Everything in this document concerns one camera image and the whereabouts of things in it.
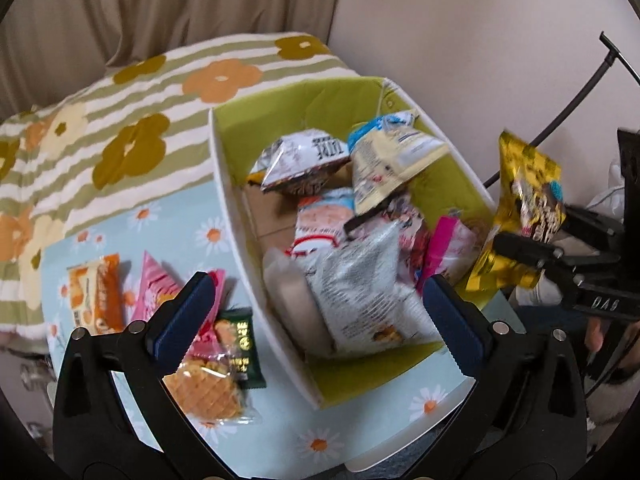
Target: curtain fold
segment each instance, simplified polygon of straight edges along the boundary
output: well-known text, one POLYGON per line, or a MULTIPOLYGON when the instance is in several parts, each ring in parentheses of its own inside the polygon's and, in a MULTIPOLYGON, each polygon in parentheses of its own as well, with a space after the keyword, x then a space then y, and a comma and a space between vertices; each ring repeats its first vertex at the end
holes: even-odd
POLYGON ((15 0, 0 23, 0 117, 209 38, 297 30, 326 42, 336 1, 15 0))

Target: bedspread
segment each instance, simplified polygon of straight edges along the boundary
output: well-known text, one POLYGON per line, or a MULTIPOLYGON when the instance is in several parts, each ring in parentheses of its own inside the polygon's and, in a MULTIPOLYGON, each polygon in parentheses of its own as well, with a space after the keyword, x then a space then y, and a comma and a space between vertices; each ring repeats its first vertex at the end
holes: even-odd
POLYGON ((0 331, 46 336, 43 248, 71 236, 99 246, 92 224, 212 179, 209 108, 306 78, 355 75, 313 36, 239 34, 155 56, 8 119, 0 126, 0 331))

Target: box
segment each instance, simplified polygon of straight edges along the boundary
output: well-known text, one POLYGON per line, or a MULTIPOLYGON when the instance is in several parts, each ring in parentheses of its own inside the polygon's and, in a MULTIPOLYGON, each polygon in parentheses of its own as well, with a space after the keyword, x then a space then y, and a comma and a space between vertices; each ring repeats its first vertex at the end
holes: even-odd
MULTIPOLYGON (((348 400, 398 376, 437 350, 439 344, 405 346, 350 360, 305 362, 270 306, 262 282, 262 254, 270 246, 285 249, 293 240, 296 200, 262 194, 244 182, 261 151, 279 137, 319 128, 346 140, 372 118, 416 108, 415 127, 449 144, 450 154, 423 171, 410 185, 412 201, 429 226, 452 209, 465 220, 492 221, 494 203, 481 181, 449 139, 395 83, 353 77, 307 80, 221 105, 209 113, 214 180, 230 243, 252 307, 274 354, 300 393, 315 408, 348 400)), ((495 293, 461 295, 482 307, 495 293)))

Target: waffle cookie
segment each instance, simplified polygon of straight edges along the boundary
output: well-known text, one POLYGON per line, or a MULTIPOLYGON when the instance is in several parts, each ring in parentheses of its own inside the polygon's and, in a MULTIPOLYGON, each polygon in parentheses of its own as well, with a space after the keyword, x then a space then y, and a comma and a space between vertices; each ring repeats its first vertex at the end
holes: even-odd
POLYGON ((238 385, 220 362, 186 359, 164 384, 186 415, 203 422, 235 418, 242 413, 238 385))

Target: screw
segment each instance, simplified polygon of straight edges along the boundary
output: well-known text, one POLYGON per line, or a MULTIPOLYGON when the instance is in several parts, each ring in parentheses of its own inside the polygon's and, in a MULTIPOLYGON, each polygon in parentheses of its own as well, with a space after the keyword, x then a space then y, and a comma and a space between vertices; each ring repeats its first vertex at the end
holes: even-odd
POLYGON ((566 339, 566 334, 564 333, 564 330, 560 330, 559 328, 556 328, 553 331, 554 337, 556 339, 558 339, 558 341, 564 341, 566 339))
POLYGON ((129 323, 129 326, 127 326, 127 330, 129 330, 129 332, 131 332, 132 334, 139 334, 145 329, 145 326, 146 323, 144 321, 142 321, 141 319, 137 319, 129 323))
POLYGON ((88 333, 89 331, 85 327, 79 326, 71 333, 71 339, 78 341, 78 339, 82 339, 88 333))
POLYGON ((502 321, 496 321, 492 327, 494 332, 500 335, 505 335, 509 333, 509 325, 502 321))

